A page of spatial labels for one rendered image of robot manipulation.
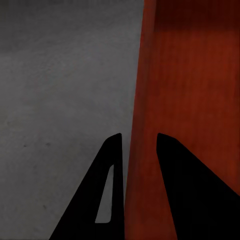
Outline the storage box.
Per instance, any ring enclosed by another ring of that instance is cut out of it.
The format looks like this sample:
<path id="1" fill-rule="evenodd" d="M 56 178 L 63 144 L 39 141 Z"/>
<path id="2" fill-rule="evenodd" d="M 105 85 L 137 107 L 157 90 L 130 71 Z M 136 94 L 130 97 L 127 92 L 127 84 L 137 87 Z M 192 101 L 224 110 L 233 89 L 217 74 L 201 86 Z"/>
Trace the storage box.
<path id="1" fill-rule="evenodd" d="M 178 240 L 159 133 L 240 196 L 240 0 L 144 0 L 124 240 Z"/>

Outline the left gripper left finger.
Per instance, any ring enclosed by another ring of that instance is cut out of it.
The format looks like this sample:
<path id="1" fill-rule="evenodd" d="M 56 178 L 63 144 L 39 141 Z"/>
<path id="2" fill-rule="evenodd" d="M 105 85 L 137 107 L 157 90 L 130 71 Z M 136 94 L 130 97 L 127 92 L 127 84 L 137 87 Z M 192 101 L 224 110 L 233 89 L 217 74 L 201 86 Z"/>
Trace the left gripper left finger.
<path id="1" fill-rule="evenodd" d="M 111 221 L 96 223 L 110 167 Z M 122 133 L 105 140 L 49 240 L 125 240 Z"/>

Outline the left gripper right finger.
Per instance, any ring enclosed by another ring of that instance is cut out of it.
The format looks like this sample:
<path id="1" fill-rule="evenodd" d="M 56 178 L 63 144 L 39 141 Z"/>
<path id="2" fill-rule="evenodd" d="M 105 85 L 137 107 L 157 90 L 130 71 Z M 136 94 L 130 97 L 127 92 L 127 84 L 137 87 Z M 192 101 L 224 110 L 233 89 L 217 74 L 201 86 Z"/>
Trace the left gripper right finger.
<path id="1" fill-rule="evenodd" d="M 240 240 L 240 196 L 176 138 L 156 152 L 178 240 Z"/>

